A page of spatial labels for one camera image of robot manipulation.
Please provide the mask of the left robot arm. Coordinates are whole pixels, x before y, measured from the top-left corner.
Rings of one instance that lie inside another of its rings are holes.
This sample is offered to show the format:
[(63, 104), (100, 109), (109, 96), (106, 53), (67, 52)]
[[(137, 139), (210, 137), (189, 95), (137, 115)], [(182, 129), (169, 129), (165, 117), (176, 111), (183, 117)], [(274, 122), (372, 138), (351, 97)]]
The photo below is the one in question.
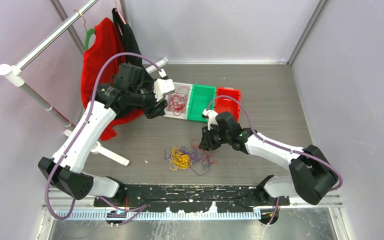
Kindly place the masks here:
[(126, 200), (123, 183), (111, 178), (83, 172), (86, 160), (107, 126), (116, 119), (142, 110), (147, 119), (164, 116), (166, 97), (175, 92), (172, 79), (164, 71), (160, 77), (146, 81), (145, 69), (122, 63), (109, 83), (100, 83), (87, 104), (85, 114), (66, 142), (52, 158), (43, 157), (38, 167), (49, 185), (75, 200), (100, 196), (113, 206)]

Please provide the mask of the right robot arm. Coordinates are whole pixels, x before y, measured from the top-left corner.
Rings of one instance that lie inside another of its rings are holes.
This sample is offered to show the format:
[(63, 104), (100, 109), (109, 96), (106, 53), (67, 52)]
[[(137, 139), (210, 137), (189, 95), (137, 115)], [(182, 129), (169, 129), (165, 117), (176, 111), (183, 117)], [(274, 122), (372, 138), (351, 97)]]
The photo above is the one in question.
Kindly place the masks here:
[(214, 151), (228, 144), (235, 151), (269, 160), (288, 171), (288, 175), (268, 176), (260, 183), (257, 198), (263, 205), (271, 205), (278, 197), (289, 196), (299, 196), (307, 203), (317, 205), (341, 183), (339, 174), (314, 145), (291, 146), (251, 127), (243, 128), (228, 111), (204, 110), (202, 117), (207, 125), (201, 129), (201, 150)]

